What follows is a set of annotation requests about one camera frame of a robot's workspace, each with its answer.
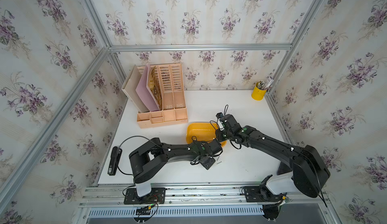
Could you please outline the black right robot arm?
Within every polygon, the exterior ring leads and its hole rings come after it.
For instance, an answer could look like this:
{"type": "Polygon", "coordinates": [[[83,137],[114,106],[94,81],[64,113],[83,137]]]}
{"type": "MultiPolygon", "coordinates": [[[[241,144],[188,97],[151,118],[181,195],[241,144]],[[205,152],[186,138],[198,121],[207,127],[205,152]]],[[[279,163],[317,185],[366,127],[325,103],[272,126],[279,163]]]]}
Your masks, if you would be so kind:
{"type": "Polygon", "coordinates": [[[216,130],[219,141],[229,140],[231,143],[257,149],[291,169],[288,173],[267,176],[262,182],[265,191],[273,195],[298,191],[311,198],[320,196],[331,174],[313,146],[294,146],[272,138],[251,126],[241,127],[230,114],[218,113],[216,117],[222,125],[216,130]]]}

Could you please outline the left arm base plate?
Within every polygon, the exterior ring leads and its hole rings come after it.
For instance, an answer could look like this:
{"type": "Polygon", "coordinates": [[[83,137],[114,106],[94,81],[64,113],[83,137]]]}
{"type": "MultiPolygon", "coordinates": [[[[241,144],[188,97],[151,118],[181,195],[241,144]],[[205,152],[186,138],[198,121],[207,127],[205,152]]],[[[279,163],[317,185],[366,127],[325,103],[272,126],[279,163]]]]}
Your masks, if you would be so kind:
{"type": "Polygon", "coordinates": [[[164,204],[165,194],[165,188],[152,188],[149,194],[139,197],[136,188],[128,188],[124,194],[124,204],[164,204]]]}

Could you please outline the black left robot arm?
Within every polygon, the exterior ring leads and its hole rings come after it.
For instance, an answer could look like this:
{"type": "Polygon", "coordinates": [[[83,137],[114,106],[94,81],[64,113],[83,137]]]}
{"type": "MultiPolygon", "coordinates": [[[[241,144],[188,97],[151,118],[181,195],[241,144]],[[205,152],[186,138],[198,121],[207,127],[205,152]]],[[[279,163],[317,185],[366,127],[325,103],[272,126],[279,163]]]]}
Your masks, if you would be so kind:
{"type": "Polygon", "coordinates": [[[149,139],[129,154],[137,197],[142,198],[151,193],[149,181],[167,163],[189,161],[192,165],[200,164],[208,170],[222,152],[223,147],[217,139],[208,142],[192,138],[192,143],[183,145],[162,143],[159,138],[149,139]]]}

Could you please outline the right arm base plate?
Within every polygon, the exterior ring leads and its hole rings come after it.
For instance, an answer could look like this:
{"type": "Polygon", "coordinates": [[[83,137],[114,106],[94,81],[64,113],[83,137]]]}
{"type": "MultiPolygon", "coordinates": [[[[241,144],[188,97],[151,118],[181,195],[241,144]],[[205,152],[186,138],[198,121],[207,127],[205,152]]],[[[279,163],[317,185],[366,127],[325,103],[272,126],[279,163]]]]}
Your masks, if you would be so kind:
{"type": "Polygon", "coordinates": [[[242,194],[245,196],[247,202],[282,202],[286,197],[284,194],[273,194],[269,191],[268,188],[262,186],[246,186],[241,190],[242,194]]]}

